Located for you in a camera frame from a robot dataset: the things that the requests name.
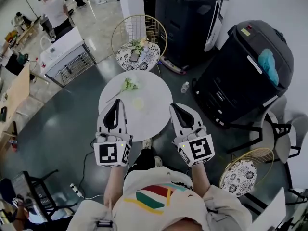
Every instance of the wire chair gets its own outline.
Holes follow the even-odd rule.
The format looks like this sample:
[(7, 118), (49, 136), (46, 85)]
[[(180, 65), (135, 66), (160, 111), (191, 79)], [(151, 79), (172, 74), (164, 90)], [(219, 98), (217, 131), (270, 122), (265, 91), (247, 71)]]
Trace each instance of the wire chair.
[(164, 26), (149, 15), (130, 16), (122, 20), (115, 27), (111, 37), (113, 55), (116, 58), (118, 50), (125, 47), (125, 44), (129, 44), (132, 40), (140, 40), (144, 37), (147, 37), (150, 43), (158, 45), (160, 49), (159, 60), (167, 48), (167, 33)]
[(261, 181), (263, 181), (265, 179), (265, 177), (269, 174), (273, 163), (274, 163), (274, 153), (272, 150), (270, 150), (269, 148), (256, 148), (252, 151), (249, 151), (235, 159), (232, 159), (232, 161), (227, 165), (227, 167), (225, 168), (224, 173), (221, 175), (220, 177), (220, 181), (219, 181), (219, 187), (222, 188), (223, 186), (223, 181), (225, 179), (225, 176), (228, 174), (229, 170), (237, 163), (240, 162), (241, 160), (247, 160), (247, 161), (251, 161), (253, 162), (253, 164), (255, 165), (255, 167), (257, 168), (257, 175), (260, 172), (260, 167), (261, 165), (265, 164), (268, 161), (271, 161), (271, 165), (268, 169), (268, 171), (264, 174), (264, 176), (254, 185), (260, 184)]

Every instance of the water bottle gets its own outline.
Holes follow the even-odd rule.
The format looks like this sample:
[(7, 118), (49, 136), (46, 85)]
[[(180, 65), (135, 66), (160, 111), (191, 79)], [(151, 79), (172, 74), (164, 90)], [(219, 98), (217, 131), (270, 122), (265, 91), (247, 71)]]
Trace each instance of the water bottle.
[(181, 93), (187, 92), (188, 87), (189, 87), (189, 82), (186, 81), (186, 82), (182, 85)]

